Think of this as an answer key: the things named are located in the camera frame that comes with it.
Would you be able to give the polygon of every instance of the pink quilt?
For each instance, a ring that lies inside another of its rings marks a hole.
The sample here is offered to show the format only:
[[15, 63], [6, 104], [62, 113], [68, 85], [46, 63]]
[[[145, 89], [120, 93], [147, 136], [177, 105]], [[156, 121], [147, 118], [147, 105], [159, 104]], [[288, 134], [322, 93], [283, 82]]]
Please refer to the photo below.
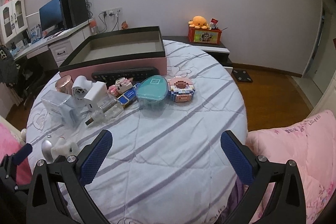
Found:
[[[313, 223], [335, 190], [336, 120], [332, 112], [325, 110], [290, 127], [252, 131], [246, 145], [271, 162], [296, 161], [304, 188], [306, 223]], [[261, 217], [273, 185], [268, 186], [251, 222]]]
[[[0, 161], [2, 161], [4, 155], [11, 155], [16, 153], [22, 147], [20, 143], [12, 136], [11, 132], [6, 126], [0, 123]], [[28, 164], [28, 160], [25, 159], [16, 170], [16, 183], [18, 185], [24, 185], [30, 183], [32, 173]]]

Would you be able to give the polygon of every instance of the computer tower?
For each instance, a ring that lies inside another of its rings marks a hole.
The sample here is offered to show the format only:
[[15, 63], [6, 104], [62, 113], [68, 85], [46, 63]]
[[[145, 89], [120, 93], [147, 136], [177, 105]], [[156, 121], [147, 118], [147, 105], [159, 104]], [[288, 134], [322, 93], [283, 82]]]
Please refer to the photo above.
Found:
[[60, 0], [65, 29], [76, 27], [89, 19], [85, 0]]

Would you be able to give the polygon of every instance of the office chair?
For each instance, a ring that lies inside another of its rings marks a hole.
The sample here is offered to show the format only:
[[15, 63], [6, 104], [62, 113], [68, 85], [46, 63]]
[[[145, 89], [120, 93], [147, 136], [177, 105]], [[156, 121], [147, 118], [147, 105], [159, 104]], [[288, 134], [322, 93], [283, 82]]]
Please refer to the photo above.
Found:
[[20, 68], [17, 83], [13, 88], [19, 97], [25, 99], [24, 109], [26, 109], [30, 99], [35, 100], [47, 83], [46, 75], [36, 57], [20, 59], [17, 64]]

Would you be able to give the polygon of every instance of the pink lego model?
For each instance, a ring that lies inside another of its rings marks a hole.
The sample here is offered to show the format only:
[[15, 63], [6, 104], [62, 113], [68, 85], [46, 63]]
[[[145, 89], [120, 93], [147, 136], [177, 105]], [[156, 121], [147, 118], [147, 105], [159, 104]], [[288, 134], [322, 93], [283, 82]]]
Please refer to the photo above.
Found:
[[133, 78], [127, 79], [122, 77], [115, 82], [115, 85], [109, 87], [108, 93], [115, 97], [119, 97], [133, 87], [132, 81]]
[[167, 80], [168, 96], [175, 102], [188, 102], [194, 97], [193, 82], [186, 77], [174, 77]]

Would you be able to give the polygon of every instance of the rose gold cylinder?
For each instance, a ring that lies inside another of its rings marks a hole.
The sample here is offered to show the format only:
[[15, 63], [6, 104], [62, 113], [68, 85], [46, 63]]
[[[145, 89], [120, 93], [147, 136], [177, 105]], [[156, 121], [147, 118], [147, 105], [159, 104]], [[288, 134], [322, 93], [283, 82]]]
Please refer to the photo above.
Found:
[[72, 95], [72, 85], [73, 84], [74, 83], [71, 80], [71, 76], [70, 75], [65, 75], [65, 76], [61, 77], [61, 79], [59, 79], [56, 82], [55, 88], [59, 92]]

